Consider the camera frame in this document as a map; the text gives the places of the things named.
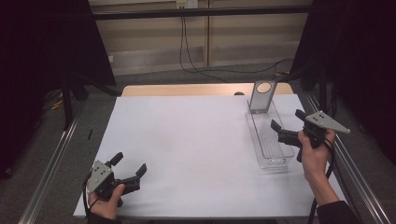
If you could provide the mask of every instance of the white tabletop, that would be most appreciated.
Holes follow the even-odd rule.
[[[303,167],[259,167],[245,114],[249,96],[149,96],[117,99],[96,159],[124,158],[113,168],[127,178],[146,163],[141,190],[122,196],[120,217],[306,217],[314,196]],[[284,128],[299,131],[303,109],[294,94],[275,95]],[[341,200],[335,180],[330,182]],[[75,216],[84,217],[82,198]]]

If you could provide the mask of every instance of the hand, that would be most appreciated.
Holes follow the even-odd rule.
[[[323,144],[313,149],[308,136],[302,131],[298,132],[298,138],[303,145],[304,177],[314,192],[318,204],[323,205],[339,201],[326,177],[326,164],[330,156],[329,150]],[[332,143],[334,138],[335,132],[328,130],[326,139]]]
[[[91,208],[91,212],[95,213],[100,217],[108,219],[117,219],[117,203],[125,189],[125,185],[120,184],[114,190],[110,200],[103,201],[99,199],[96,192],[92,193],[88,199],[88,203]]]

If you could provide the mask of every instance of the wall outlet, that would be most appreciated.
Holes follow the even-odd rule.
[[[187,0],[176,0],[176,8],[187,8]]]
[[[198,8],[198,0],[187,0],[187,8]]]

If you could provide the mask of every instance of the black sleeve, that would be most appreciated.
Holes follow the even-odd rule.
[[[358,218],[344,201],[328,203],[318,207],[320,224],[358,224]]]
[[[88,216],[88,224],[121,224],[121,222],[119,220],[99,217],[95,213],[90,213]]]

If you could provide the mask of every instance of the transparent container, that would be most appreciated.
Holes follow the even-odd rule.
[[[273,119],[282,125],[273,101],[267,113],[252,113],[247,102],[247,125],[260,168],[285,168],[294,157],[291,146],[279,143],[277,133],[271,128]]]

